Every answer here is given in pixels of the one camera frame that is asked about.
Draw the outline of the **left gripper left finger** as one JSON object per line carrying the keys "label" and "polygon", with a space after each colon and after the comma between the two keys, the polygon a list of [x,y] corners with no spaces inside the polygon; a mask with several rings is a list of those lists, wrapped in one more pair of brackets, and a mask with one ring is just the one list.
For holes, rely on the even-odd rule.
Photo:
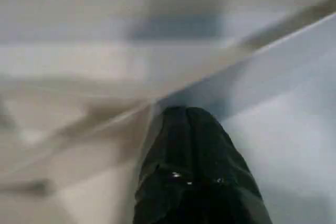
{"label": "left gripper left finger", "polygon": [[151,124],[135,192],[133,223],[171,223],[192,186],[191,127],[185,107],[165,109]]}

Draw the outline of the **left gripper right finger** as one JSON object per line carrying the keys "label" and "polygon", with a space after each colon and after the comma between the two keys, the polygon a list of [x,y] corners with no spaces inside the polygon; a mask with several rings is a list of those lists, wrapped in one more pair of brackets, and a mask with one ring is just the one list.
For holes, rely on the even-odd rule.
{"label": "left gripper right finger", "polygon": [[271,223],[259,187],[241,153],[208,111],[187,109],[195,185],[209,223]]}

